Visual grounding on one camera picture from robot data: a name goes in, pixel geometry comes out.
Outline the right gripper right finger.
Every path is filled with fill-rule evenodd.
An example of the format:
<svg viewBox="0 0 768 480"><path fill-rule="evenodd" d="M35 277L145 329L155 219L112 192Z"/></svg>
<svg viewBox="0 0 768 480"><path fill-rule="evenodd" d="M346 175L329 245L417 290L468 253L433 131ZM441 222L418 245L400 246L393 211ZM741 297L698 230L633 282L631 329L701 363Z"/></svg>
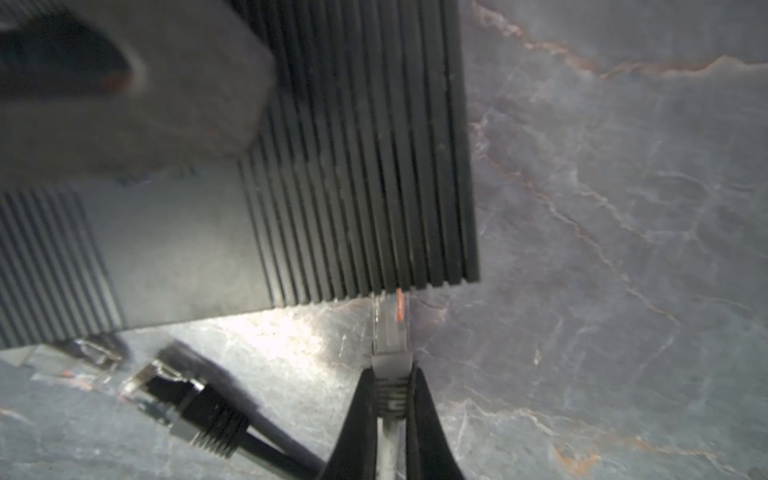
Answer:
<svg viewBox="0 0 768 480"><path fill-rule="evenodd" d="M464 480L442 428L426 377L415 366L406 401L406 478Z"/></svg>

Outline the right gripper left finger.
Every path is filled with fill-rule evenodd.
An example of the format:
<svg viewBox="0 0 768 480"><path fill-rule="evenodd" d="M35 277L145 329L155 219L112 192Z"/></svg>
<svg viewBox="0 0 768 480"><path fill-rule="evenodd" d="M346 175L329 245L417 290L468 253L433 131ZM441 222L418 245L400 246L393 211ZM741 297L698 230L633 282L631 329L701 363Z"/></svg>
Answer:
<svg viewBox="0 0 768 480"><path fill-rule="evenodd" d="M377 457L377 387L373 369L358 380L345 421L319 480L373 480Z"/></svg>

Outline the small black network switch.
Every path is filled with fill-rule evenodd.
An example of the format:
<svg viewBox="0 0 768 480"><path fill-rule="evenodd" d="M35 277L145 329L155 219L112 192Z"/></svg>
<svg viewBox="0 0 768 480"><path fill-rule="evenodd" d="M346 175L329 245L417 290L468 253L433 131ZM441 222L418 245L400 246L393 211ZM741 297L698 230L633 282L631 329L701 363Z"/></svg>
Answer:
<svg viewBox="0 0 768 480"><path fill-rule="evenodd" d="M455 1L5 1L1 345L479 279Z"/></svg>

